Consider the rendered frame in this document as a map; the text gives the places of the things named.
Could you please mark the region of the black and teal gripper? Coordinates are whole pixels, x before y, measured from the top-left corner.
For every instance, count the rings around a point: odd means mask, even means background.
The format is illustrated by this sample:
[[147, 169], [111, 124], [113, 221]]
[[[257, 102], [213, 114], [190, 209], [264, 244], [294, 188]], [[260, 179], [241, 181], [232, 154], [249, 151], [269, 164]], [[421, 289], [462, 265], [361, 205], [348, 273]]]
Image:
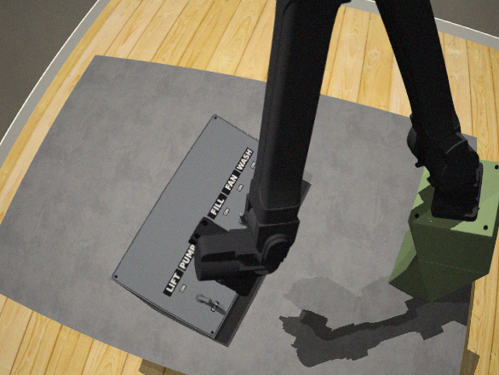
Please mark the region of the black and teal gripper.
[[239, 279], [226, 279], [226, 280], [216, 280], [216, 282], [220, 283], [221, 285], [224, 285], [233, 291], [235, 291], [237, 294], [247, 297], [250, 294], [250, 291], [256, 282], [258, 277], [249, 277], [248, 275], [244, 274], [241, 272], [244, 277], [239, 278]]

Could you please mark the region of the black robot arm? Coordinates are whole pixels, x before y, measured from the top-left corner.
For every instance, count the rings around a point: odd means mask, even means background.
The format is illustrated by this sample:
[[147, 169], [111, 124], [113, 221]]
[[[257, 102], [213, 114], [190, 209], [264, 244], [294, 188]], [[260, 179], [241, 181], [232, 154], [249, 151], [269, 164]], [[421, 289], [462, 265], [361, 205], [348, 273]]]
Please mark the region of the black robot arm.
[[[198, 281], [271, 274], [287, 257], [300, 224], [301, 182], [331, 35], [338, 9], [351, 1], [276, 0], [247, 228], [227, 231], [200, 220], [188, 241]], [[473, 222], [483, 164], [461, 134], [430, 0], [375, 2], [410, 102], [407, 145], [434, 187], [432, 216]]]

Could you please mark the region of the grey switch console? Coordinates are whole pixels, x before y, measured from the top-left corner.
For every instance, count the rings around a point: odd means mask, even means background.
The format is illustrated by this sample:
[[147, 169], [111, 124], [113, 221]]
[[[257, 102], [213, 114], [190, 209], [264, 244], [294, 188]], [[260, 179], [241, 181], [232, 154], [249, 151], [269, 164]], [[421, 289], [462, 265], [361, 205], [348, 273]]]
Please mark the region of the grey switch console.
[[241, 296], [215, 280], [198, 281], [188, 240], [204, 216], [227, 231], [247, 228], [258, 145], [214, 113], [110, 277], [215, 340]]

